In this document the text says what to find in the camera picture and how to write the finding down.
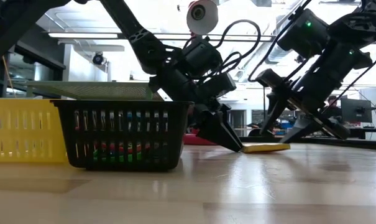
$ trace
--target yellow plastic basket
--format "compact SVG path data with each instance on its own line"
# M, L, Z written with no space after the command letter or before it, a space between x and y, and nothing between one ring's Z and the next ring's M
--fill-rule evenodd
M50 100L0 99L0 162L66 162L58 109Z

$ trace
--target security camera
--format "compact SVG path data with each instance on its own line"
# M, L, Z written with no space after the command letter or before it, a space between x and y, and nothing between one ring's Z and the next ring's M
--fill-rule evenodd
M294 59L294 61L296 63L303 63L305 61L305 58L299 55L296 59Z
M95 65L103 65L106 63L106 58L103 57L103 52L96 52L93 57L93 63Z

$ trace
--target black plastic basket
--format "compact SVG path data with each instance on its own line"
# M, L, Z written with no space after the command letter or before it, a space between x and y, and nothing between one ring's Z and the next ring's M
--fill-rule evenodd
M69 163L87 169L178 165L190 102L54 100Z

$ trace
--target yellow sponge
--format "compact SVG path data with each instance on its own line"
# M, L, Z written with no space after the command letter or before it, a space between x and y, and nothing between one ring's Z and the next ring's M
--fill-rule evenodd
M290 149L290 144L283 143L263 143L254 144L251 146L244 146L242 152L244 153L265 153L275 152Z

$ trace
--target green object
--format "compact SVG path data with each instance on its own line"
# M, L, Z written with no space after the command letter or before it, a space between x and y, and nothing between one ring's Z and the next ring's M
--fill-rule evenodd
M106 162L106 155L104 155L101 158L101 160L103 162ZM142 160L140 152L137 153L137 160L138 161ZM97 162L97 161L98 161L98 152L94 152L94 162ZM119 161L120 162L124 162L124 156L122 154L119 156ZM110 162L116 162L116 157L115 156L111 156L111 161ZM128 155L128 162L132 162L132 154Z

